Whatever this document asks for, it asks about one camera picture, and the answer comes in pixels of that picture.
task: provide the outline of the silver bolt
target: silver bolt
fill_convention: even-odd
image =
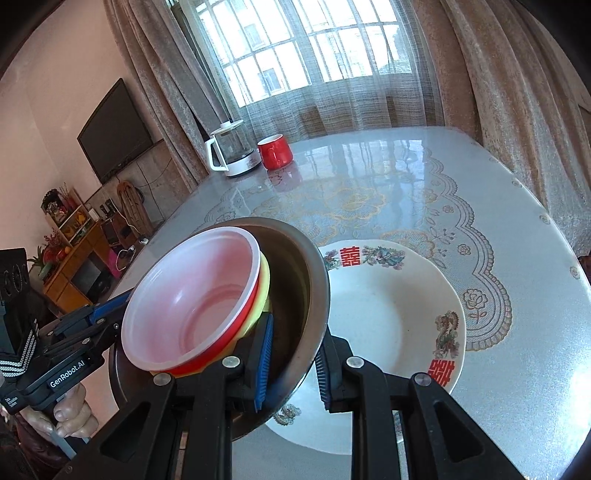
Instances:
[[[240,365],[240,359],[237,356],[230,355],[222,360],[222,365],[226,368],[236,368]]]
[[[168,385],[173,378],[169,374],[156,374],[154,375],[154,383],[159,387]]]
[[[364,363],[365,362],[363,359],[358,356],[350,356],[347,359],[347,365],[349,365],[351,368],[361,368]]]
[[[414,376],[414,381],[417,383],[417,385],[421,385],[421,387],[428,387],[431,385],[431,377],[429,377],[427,374],[416,374]]]

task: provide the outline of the white kettle handle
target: white kettle handle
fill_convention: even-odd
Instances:
[[[213,164],[212,145],[213,145],[213,148],[215,148],[216,155],[220,161],[219,167],[216,167]],[[220,146],[217,143],[217,140],[215,137],[210,138],[209,140],[207,140],[205,142],[205,150],[207,151],[207,163],[209,164],[209,168],[211,168],[214,171],[228,171],[228,170],[230,170],[228,168],[228,165],[226,165],[226,159],[223,158],[222,150],[220,150]]]

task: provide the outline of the stainless steel bowl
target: stainless steel bowl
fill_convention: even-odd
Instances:
[[[315,244],[297,228],[270,218],[248,217],[210,227],[237,226],[259,243],[271,270],[275,318],[269,387],[263,410],[234,418],[232,437],[240,438],[265,423],[308,373],[329,318],[329,278]],[[122,407],[152,376],[133,366],[118,342],[109,355],[109,377]]]

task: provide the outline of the television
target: television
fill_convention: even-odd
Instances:
[[[102,184],[154,144],[123,79],[96,107],[78,143]]]

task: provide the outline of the human hand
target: human hand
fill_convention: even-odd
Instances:
[[[42,412],[35,411],[31,407],[23,408],[21,415],[39,435],[49,442],[51,432],[54,430],[60,437],[89,437],[99,427],[99,422],[92,414],[85,398],[84,385],[77,384],[69,390],[53,409],[53,414],[58,421],[55,427]]]

